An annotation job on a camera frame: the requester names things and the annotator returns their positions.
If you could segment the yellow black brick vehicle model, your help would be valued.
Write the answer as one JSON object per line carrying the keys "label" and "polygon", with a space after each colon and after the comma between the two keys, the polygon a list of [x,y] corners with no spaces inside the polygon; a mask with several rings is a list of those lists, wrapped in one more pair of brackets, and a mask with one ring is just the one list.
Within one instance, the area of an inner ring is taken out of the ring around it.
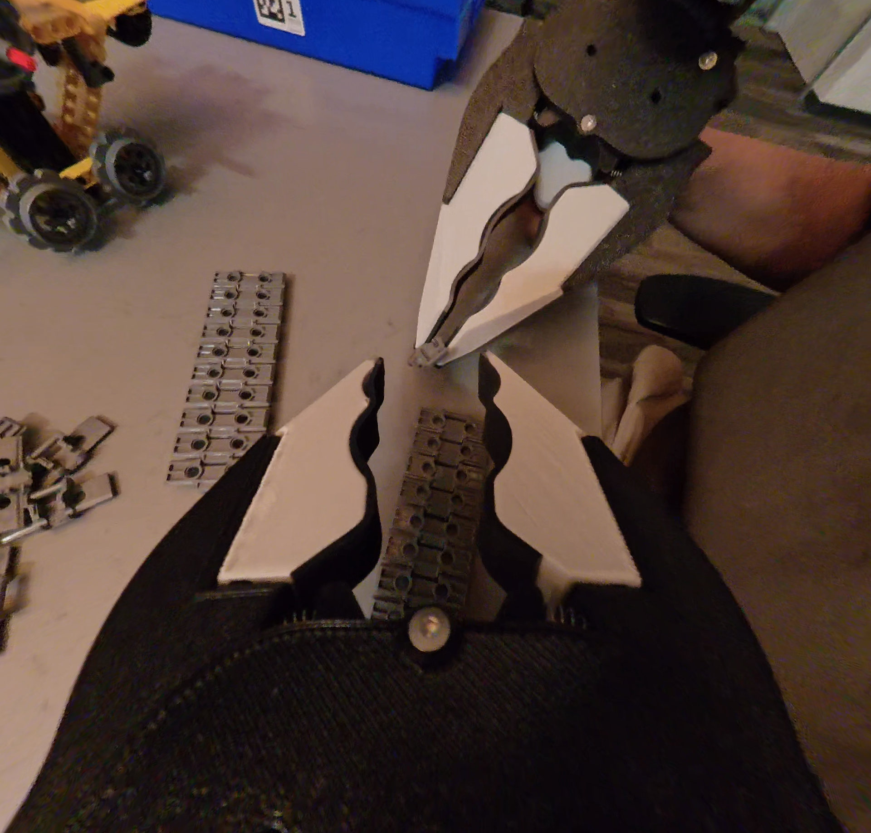
{"label": "yellow black brick vehicle model", "polygon": [[38,250],[91,249],[113,209],[147,207],[166,190],[150,141],[98,129],[115,78],[106,41],[145,45],[148,1],[1,0],[2,223]]}

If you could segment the person's beige trousers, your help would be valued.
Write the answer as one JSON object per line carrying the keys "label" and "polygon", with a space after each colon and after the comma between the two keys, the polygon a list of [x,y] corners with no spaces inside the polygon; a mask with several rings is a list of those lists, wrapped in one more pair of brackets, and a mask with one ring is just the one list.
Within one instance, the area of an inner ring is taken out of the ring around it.
{"label": "person's beige trousers", "polygon": [[626,466],[669,413],[691,398],[691,378],[670,349],[648,346],[629,371],[603,379],[601,386],[602,439]]}

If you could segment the assembled grey track strip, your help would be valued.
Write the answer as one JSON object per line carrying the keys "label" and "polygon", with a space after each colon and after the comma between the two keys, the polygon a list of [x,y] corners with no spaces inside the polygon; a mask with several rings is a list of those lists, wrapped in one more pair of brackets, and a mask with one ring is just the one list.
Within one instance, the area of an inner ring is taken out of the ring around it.
{"label": "assembled grey track strip", "polygon": [[211,487],[267,434],[285,296],[283,273],[214,274],[168,484]]}

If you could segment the white printed marker sticker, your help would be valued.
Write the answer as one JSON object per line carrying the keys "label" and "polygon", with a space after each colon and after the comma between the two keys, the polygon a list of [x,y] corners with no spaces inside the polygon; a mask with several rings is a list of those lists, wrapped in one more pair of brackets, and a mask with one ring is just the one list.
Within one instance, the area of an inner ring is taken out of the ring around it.
{"label": "white printed marker sticker", "polygon": [[253,0],[253,3],[260,25],[286,34],[305,36],[300,0]]}

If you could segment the person's right hand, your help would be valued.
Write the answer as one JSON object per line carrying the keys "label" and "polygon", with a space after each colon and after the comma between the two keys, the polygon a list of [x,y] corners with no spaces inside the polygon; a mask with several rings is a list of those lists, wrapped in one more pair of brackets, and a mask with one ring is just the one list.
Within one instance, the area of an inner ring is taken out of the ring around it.
{"label": "person's right hand", "polygon": [[544,214],[534,197],[525,197],[505,217],[508,240],[514,245],[535,246]]}

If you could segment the blue plastic bin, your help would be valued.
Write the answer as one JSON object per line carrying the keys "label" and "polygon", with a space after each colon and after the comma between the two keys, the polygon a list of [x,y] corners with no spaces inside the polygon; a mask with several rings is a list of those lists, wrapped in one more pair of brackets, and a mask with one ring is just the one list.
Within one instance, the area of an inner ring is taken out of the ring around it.
{"label": "blue plastic bin", "polygon": [[305,36],[259,24],[253,0],[150,0],[161,17],[430,90],[449,77],[486,0],[300,0]]}

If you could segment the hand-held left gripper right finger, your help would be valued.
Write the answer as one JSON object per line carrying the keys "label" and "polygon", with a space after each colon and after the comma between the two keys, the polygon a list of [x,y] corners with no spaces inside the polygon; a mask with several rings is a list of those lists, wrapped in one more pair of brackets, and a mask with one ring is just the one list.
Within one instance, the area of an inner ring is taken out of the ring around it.
{"label": "hand-held left gripper right finger", "polygon": [[493,353],[479,359],[494,462],[487,568],[529,581],[547,606],[578,584],[640,588],[641,576],[584,446],[584,432]]}

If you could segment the short grey track strip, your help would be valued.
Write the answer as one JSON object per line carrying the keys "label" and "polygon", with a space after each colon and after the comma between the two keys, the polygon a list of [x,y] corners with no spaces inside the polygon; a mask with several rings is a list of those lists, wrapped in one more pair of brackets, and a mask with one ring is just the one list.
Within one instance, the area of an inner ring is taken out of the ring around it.
{"label": "short grey track strip", "polygon": [[439,607],[458,616],[477,554],[491,467],[483,422],[422,407],[374,594],[372,619]]}

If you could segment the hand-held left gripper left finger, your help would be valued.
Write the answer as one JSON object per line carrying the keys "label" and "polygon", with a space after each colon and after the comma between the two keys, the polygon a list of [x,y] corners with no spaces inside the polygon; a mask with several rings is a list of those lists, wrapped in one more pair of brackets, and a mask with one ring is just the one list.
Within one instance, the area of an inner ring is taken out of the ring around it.
{"label": "hand-held left gripper left finger", "polygon": [[366,360],[278,431],[218,573],[240,581],[358,585],[381,552],[376,481],[384,361]]}

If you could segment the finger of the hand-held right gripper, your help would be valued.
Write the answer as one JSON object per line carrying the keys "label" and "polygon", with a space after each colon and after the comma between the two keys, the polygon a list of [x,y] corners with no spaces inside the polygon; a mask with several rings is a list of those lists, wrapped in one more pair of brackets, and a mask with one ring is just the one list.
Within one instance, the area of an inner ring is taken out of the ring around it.
{"label": "finger of the hand-held right gripper", "polygon": [[608,185],[575,185],[557,197],[528,258],[507,271],[495,295],[437,355],[446,365],[486,345],[555,301],[568,277],[625,217],[628,201]]}
{"label": "finger of the hand-held right gripper", "polygon": [[495,297],[502,277],[495,226],[530,192],[538,149],[525,122],[501,112],[451,200],[441,205],[419,307],[415,353],[445,353],[461,328]]}

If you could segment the person's black shoe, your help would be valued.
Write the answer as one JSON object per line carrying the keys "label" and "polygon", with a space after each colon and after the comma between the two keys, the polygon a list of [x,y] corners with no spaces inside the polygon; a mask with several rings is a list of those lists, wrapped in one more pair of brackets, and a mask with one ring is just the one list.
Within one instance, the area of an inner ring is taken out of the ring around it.
{"label": "person's black shoe", "polygon": [[634,312],[640,326],[708,351],[776,298],[722,279],[658,274],[639,284]]}

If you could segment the person's grey clothing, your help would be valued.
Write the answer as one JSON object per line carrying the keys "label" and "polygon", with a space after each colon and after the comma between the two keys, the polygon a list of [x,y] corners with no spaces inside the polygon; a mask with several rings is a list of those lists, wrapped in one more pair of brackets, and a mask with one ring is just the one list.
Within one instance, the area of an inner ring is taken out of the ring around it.
{"label": "person's grey clothing", "polygon": [[869,831],[869,236],[707,352],[691,403],[685,522],[834,813]]}

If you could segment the pile of grey track links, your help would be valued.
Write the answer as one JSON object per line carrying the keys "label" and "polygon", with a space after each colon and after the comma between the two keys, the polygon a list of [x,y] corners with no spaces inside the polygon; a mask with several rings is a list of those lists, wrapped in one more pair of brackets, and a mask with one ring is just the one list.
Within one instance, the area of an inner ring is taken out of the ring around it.
{"label": "pile of grey track links", "polygon": [[1,420],[1,651],[10,622],[24,605],[24,542],[82,518],[115,500],[113,473],[85,472],[94,453],[114,432],[92,415],[70,433],[52,432],[36,442],[35,430],[10,417]]}

